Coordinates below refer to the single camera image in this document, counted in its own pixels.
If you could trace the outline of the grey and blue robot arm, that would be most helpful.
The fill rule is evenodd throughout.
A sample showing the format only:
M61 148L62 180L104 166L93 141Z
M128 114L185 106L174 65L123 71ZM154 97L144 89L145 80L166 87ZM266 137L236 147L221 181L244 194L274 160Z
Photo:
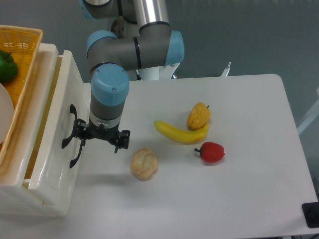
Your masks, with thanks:
M129 93L128 71L169 66L184 59L184 42L171 29L163 0L82 0L80 6L89 19L122 17L138 27L136 36L118 37L98 30L87 39L86 57L90 69L91 102L89 120L75 119L71 139L107 141L115 149L129 146L130 131L119 131L124 104Z

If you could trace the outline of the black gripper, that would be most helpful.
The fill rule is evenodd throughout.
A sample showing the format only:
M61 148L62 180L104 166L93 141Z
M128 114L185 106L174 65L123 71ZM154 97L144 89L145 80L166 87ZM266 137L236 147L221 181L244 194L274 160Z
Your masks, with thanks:
M94 125L91 120L89 120L88 124L82 119L77 119L74 126L75 131L72 133L72 137L80 140L79 154L81 154L82 148L86 144L86 140L94 138L109 142L115 147L114 153L117 153L119 149L129 148L131 131L119 131L119 124L112 128L101 128Z

